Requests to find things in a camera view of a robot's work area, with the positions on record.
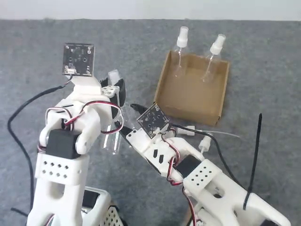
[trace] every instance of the clear plastic bottle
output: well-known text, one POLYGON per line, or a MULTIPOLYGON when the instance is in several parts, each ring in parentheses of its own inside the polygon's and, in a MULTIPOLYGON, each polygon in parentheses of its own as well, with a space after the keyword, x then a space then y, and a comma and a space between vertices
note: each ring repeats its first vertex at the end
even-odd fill
POLYGON ((212 44, 210 50, 204 54, 206 58, 206 65, 205 72, 202 75, 203 82, 211 82, 215 78, 217 74, 217 68, 221 61, 221 50, 225 40, 226 36, 219 34, 215 42, 212 44))
POLYGON ((174 77, 182 77, 187 68, 186 55, 189 53, 188 47, 188 27, 181 27, 177 44, 172 51, 172 74, 174 77))

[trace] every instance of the gray carpet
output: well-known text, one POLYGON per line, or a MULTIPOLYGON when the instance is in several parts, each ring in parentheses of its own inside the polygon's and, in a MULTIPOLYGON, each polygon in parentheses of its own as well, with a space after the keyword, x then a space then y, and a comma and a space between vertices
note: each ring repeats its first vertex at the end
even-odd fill
MULTIPOLYGON (((242 140, 216 137, 234 174, 247 186, 261 112, 254 191, 293 226, 301 222, 300 22, 0 20, 0 225, 24 225, 25 218, 9 209, 27 211, 30 200, 28 166, 6 130, 7 119, 25 100, 65 81, 63 43, 95 44, 96 76, 118 68, 127 82, 127 101, 151 105, 165 55, 181 25, 189 27, 189 47, 197 54, 207 50, 218 33, 227 36, 222 53, 231 61, 231 70, 217 129, 241 135, 242 140)), ((70 86, 37 100, 13 123, 34 165, 44 112, 71 90, 70 86)), ((195 147, 200 139, 187 138, 195 147)), ((180 224, 188 209, 181 189, 171 187, 127 144, 112 156, 97 142, 90 154, 87 185, 109 191, 130 226, 180 224)), ((214 147, 206 157, 224 169, 214 147)))

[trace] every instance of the white spray cap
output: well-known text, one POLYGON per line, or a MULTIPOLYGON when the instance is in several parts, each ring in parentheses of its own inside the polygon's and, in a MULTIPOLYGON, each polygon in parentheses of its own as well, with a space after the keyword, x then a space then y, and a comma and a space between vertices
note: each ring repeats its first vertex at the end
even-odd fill
POLYGON ((222 50, 222 45, 224 44, 226 40, 226 36, 223 34, 219 34, 217 36, 217 39, 215 40, 215 42, 212 44, 211 48, 210 48, 210 52, 214 55, 219 55, 219 53, 222 50))
POLYGON ((188 27, 181 27, 180 34, 178 36, 177 46, 185 48, 188 42, 188 27))

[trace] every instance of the perforated plate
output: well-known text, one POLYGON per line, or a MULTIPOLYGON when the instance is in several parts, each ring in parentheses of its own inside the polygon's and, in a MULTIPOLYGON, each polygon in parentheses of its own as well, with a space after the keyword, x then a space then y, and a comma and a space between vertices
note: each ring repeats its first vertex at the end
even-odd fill
POLYGON ((206 185, 221 172, 220 168, 205 159, 183 180, 184 187, 192 195, 198 196, 206 185))
POLYGON ((77 159, 65 159, 39 153, 35 176, 63 185, 78 185, 81 175, 86 173, 88 160, 87 155, 77 159))
POLYGON ((105 216, 104 226, 123 226, 123 223, 118 215, 115 207, 111 206, 108 209, 107 215, 105 216))

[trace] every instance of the open cardboard box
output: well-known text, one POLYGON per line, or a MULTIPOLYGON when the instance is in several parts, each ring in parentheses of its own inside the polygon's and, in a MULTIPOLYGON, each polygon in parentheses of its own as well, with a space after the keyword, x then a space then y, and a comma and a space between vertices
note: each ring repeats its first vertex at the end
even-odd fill
POLYGON ((169 116, 215 125, 222 115, 230 63, 221 61, 212 82, 203 82, 206 59, 187 55, 185 74, 173 74, 174 52, 167 54, 158 82, 155 99, 169 116))

